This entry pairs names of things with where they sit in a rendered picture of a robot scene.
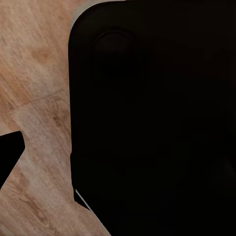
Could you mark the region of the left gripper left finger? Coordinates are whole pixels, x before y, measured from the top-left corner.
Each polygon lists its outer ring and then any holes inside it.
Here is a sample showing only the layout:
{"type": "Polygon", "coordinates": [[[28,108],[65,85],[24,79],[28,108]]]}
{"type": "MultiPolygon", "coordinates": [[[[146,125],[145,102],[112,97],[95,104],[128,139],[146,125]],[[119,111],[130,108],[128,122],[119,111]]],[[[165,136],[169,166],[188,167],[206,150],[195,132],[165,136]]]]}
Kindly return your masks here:
{"type": "Polygon", "coordinates": [[[0,136],[0,189],[25,150],[21,131],[0,136]]]}

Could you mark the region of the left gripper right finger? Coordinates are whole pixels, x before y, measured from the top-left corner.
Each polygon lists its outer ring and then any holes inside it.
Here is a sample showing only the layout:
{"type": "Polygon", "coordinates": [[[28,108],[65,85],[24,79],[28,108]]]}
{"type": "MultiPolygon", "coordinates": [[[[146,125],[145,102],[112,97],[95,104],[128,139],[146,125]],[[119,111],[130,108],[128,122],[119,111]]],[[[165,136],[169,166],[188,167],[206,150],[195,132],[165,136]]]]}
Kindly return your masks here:
{"type": "Polygon", "coordinates": [[[233,167],[236,169],[236,133],[232,131],[225,131],[222,142],[221,149],[227,156],[233,167]]]}

